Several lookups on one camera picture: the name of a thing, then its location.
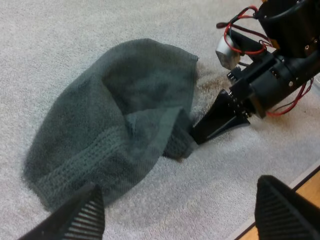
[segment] dark green cloth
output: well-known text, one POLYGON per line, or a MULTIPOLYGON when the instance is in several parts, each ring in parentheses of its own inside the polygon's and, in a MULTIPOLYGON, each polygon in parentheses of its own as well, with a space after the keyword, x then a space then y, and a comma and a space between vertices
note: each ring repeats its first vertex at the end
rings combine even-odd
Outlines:
POLYGON ((187 157, 198 57, 151 39, 122 43, 57 98, 29 150, 23 176, 49 210, 88 182, 105 205, 161 155, 187 157))

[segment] wooden floor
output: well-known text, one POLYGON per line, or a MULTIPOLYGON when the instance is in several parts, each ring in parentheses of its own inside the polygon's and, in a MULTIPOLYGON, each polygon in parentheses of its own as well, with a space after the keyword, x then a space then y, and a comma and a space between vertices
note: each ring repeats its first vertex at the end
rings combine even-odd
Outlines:
MULTIPOLYGON (((312 176, 296 192, 320 208, 320 171, 312 176)), ((259 240, 257 228, 255 226, 251 228, 240 240, 259 240)))

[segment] white carpet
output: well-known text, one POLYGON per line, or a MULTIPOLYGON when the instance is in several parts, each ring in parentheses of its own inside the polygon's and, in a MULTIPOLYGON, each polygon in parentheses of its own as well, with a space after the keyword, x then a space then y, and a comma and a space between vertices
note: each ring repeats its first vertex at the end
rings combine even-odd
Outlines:
MULTIPOLYGON (((48 216, 21 180, 23 161, 54 100, 114 45, 151 38, 200 57, 193 115, 202 116, 227 70, 215 29, 259 0, 25 0, 0 2, 0 239, 14 240, 48 216)), ((259 30, 258 22, 247 21, 259 30)), ((320 159, 315 90, 290 114, 251 119, 179 163, 161 158, 150 174, 105 210, 105 240, 228 237, 252 216, 256 183, 289 184, 320 159)))

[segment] cable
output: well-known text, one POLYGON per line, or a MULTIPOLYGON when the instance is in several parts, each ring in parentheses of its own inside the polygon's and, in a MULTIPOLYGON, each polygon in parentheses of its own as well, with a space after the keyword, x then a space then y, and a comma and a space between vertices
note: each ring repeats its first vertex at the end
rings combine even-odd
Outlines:
POLYGON ((261 44, 261 45, 266 45, 267 47, 271 47, 271 48, 273 48, 273 46, 271 45, 271 43, 270 42, 268 42, 268 41, 264 41, 264 40, 259 40, 259 43, 261 44))
POLYGON ((244 66, 244 67, 249 67, 250 66, 250 64, 247 64, 247 63, 244 63, 244 62, 238 62, 238 64, 240 65, 240 66, 244 66))
POLYGON ((309 87, 306 89, 306 91, 304 92, 305 88, 306 88, 306 85, 307 83, 304 83, 298 93, 298 95, 296 96, 296 98, 288 103, 288 104, 285 104, 283 106, 280 106, 278 108, 276 108, 274 111, 272 112, 267 112, 267 115, 270 116, 270 117, 279 117, 281 115, 284 115, 284 114, 287 114, 288 112, 290 112, 292 109, 295 108, 295 106, 298 104, 299 100, 302 99, 312 88, 312 85, 314 83, 314 78, 311 78, 310 79, 310 85, 309 87), (284 108, 284 107, 287 107, 287 106, 290 106, 288 107, 286 110, 282 111, 282 112, 277 112, 278 110, 284 108))
POLYGON ((256 14, 258 12, 258 9, 257 7, 255 6, 249 6, 249 7, 246 7, 244 8, 238 15, 236 15, 233 19, 231 19, 228 23, 226 22, 220 22, 216 25, 217 28, 224 28, 225 27, 225 30, 224 30, 224 41, 225 43, 229 46, 229 48, 231 48, 234 52, 237 52, 237 53, 240 53, 240 54, 245 54, 245 55, 258 55, 258 54, 261 54, 263 52, 265 52, 267 50, 267 46, 270 47, 270 43, 269 43, 269 39, 268 37, 264 36, 263 34, 261 33, 258 33, 258 32, 255 32, 255 31, 252 31, 252 30, 249 30, 249 29, 246 29, 244 27, 241 27, 241 26, 238 26, 238 25, 234 25, 234 23, 240 19, 255 19, 254 16, 250 16, 250 15, 244 15, 248 10, 254 10, 254 14, 256 14), (239 29, 239 30, 242 30, 244 32, 247 32, 247 33, 251 33, 251 34, 254 34, 254 35, 257 35, 257 36, 260 36, 262 37, 263 39, 265 39, 266 41, 268 41, 267 45, 264 43, 264 41, 260 42, 260 44, 262 45, 262 48, 258 51, 242 51, 240 49, 237 49, 233 46, 231 46, 227 40, 227 35, 228 35, 228 32, 231 30, 231 27, 235 27, 236 29, 239 29))

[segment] beige carpet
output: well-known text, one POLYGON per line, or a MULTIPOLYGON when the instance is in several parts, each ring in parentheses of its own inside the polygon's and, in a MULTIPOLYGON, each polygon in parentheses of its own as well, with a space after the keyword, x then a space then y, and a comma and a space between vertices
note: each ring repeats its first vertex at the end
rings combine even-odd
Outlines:
MULTIPOLYGON (((258 0, 25 0, 0 2, 0 239, 14 240, 46 216, 21 180, 33 137, 57 96, 114 45, 151 38, 200 57, 193 117, 203 115, 227 70, 215 29, 258 0)), ((260 30, 258 22, 247 26, 260 30)), ((316 89, 290 114, 222 135, 179 163, 161 158, 105 210, 105 240, 227 238, 254 212, 256 182, 289 184, 320 159, 316 89)))

